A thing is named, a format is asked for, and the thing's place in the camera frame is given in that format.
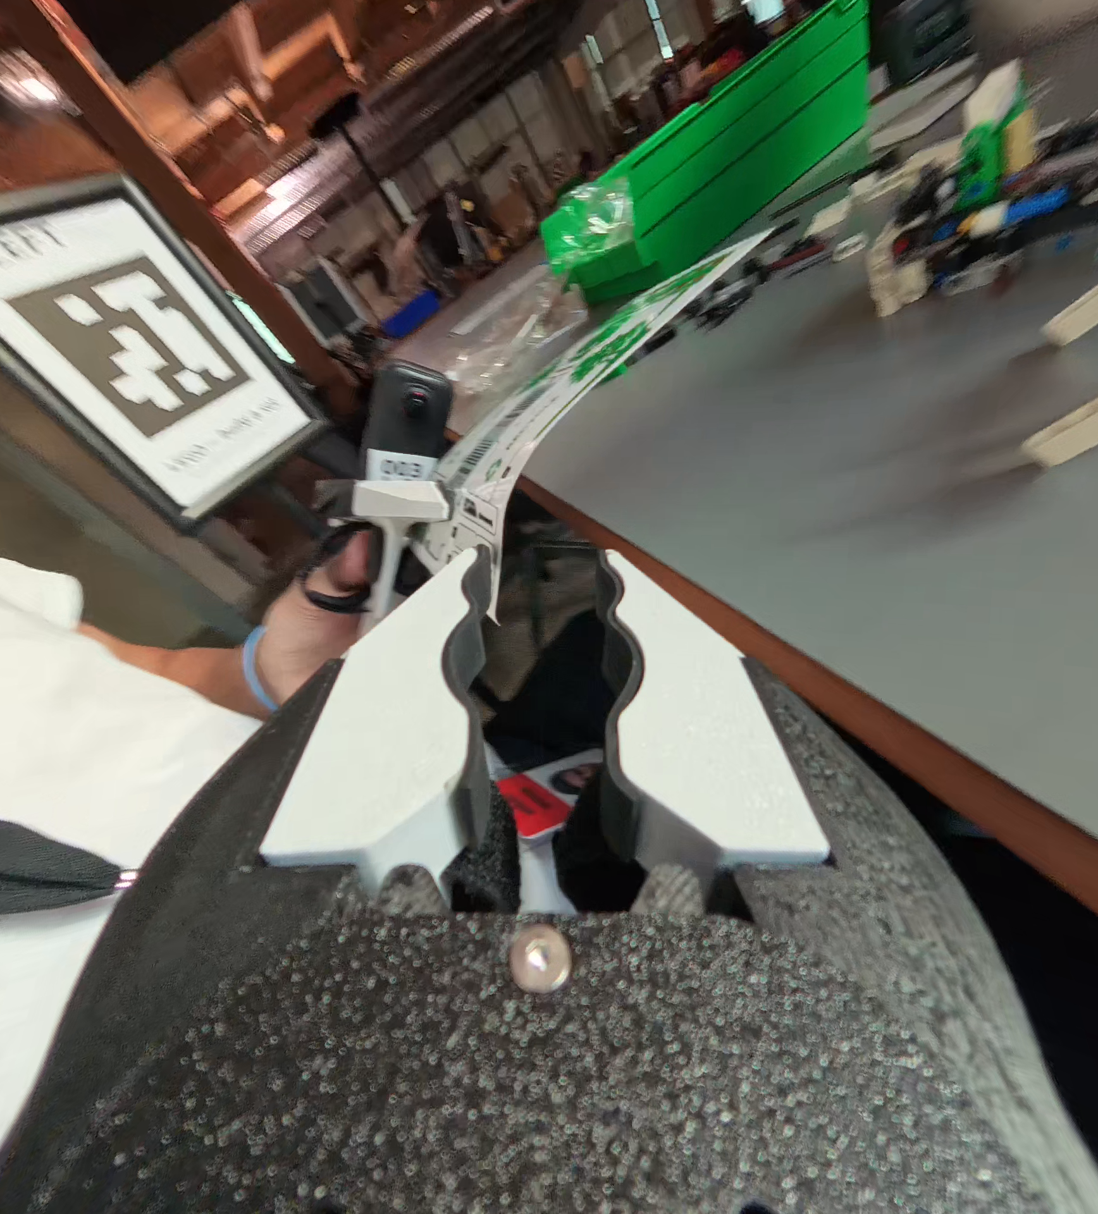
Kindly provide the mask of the beige lego frame assembly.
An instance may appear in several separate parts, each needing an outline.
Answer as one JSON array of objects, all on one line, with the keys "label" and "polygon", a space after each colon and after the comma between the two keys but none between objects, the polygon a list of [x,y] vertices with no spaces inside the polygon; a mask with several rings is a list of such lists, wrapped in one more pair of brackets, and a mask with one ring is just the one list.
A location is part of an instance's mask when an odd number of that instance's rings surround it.
[{"label": "beige lego frame assembly", "polygon": [[1098,222],[1098,112],[1041,128],[1023,57],[962,100],[951,154],[910,156],[888,230],[864,248],[880,318],[1012,272],[1025,248]]}]

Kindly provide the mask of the green plastic bin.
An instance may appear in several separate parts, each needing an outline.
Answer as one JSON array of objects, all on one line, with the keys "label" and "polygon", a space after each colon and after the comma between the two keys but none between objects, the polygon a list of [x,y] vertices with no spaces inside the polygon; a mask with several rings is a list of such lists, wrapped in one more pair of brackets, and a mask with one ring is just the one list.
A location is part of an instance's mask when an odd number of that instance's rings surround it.
[{"label": "green plastic bin", "polygon": [[720,248],[870,118],[870,4],[818,4],[604,175],[625,175],[646,268],[582,293],[638,295]]}]

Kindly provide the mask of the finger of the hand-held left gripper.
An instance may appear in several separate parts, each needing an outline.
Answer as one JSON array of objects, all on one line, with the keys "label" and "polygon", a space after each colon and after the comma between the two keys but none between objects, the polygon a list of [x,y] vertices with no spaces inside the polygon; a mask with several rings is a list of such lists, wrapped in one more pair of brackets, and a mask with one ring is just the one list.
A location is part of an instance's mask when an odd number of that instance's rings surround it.
[{"label": "finger of the hand-held left gripper", "polygon": [[316,480],[313,509],[329,524],[344,524],[344,519],[445,524],[446,497],[433,480]]}]

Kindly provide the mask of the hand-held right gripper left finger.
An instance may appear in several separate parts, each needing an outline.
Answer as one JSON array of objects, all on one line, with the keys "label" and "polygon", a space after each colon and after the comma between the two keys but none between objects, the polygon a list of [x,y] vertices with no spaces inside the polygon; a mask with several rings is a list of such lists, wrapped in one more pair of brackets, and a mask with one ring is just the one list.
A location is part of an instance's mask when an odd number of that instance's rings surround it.
[{"label": "hand-held right gripper left finger", "polygon": [[491,554],[475,545],[344,649],[258,842],[270,871],[350,866],[381,893],[418,866],[452,899],[452,860],[485,842],[491,817],[469,704],[487,600]]}]

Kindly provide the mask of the green and white sticker sheet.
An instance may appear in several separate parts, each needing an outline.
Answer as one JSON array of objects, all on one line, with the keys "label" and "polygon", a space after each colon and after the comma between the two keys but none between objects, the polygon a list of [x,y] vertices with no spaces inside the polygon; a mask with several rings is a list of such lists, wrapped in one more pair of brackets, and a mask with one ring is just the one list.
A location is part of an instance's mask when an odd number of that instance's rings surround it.
[{"label": "green and white sticker sheet", "polygon": [[446,497],[446,519],[410,527],[410,559],[433,579],[452,554],[485,545],[491,579],[500,568],[500,531],[512,495],[535,463],[538,442],[625,358],[646,356],[701,295],[706,295],[726,272],[734,272],[773,222],[706,253],[701,265],[655,284],[614,308],[599,328],[572,339],[560,358],[516,386],[500,403],[475,408],[459,426],[459,442],[445,451],[433,480]]}]

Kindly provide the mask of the blue wristband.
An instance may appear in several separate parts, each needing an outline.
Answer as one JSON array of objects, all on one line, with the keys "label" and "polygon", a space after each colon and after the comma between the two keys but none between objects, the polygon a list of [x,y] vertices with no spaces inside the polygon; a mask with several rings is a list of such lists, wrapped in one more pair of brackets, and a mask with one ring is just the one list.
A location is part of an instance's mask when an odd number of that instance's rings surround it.
[{"label": "blue wristband", "polygon": [[258,675],[258,639],[264,639],[264,624],[258,626],[252,626],[252,638],[241,639],[241,680],[245,680],[245,695],[252,695],[252,704],[270,717],[270,712],[276,712],[276,704],[271,704],[271,695],[270,695],[270,686],[264,686],[264,675]]}]

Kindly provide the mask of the person's left hand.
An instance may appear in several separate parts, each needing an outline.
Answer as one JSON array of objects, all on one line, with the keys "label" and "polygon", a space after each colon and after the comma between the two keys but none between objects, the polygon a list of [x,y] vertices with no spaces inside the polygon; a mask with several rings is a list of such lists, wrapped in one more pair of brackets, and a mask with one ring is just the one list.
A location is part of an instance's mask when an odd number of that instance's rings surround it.
[{"label": "person's left hand", "polygon": [[381,527],[342,524],[299,565],[289,587],[264,615],[258,675],[280,710],[322,663],[342,660],[371,604],[381,573]]}]

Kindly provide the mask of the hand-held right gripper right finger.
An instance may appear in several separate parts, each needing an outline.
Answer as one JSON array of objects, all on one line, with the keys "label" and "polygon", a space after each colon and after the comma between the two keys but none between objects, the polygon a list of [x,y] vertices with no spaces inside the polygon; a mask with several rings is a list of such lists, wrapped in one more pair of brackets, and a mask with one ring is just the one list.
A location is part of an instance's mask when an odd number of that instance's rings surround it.
[{"label": "hand-held right gripper right finger", "polygon": [[833,848],[746,660],[616,552],[596,554],[604,626],[599,835],[616,860],[720,872],[815,871]]}]

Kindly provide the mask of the clear plastic bag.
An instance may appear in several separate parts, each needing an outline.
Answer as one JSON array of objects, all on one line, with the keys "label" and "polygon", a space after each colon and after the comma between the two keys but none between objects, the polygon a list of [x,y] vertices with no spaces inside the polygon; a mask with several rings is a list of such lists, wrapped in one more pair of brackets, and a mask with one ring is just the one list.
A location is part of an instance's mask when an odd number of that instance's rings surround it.
[{"label": "clear plastic bag", "polygon": [[588,295],[548,265],[499,293],[467,333],[452,333],[459,400],[500,400],[588,333]]},{"label": "clear plastic bag", "polygon": [[544,221],[544,253],[552,272],[576,293],[599,293],[604,284],[646,268],[625,175],[599,175],[571,189]]}]

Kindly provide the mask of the blue storage crate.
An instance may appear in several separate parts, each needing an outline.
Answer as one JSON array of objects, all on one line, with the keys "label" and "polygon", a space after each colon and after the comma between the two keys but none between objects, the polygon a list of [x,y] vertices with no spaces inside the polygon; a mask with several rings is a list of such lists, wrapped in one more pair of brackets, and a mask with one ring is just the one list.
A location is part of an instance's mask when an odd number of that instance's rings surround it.
[{"label": "blue storage crate", "polygon": [[418,293],[401,308],[396,308],[381,333],[386,339],[408,339],[418,328],[427,328],[439,313],[439,293]]}]

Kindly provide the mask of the red and white card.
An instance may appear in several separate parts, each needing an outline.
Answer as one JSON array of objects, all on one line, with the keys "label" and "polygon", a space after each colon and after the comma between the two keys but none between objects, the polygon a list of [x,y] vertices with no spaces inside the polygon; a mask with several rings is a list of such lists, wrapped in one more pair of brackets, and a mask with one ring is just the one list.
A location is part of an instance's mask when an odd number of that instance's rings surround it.
[{"label": "red and white card", "polygon": [[487,777],[516,817],[526,842],[552,836],[576,808],[588,781],[599,769],[599,747],[516,768],[485,747]]}]

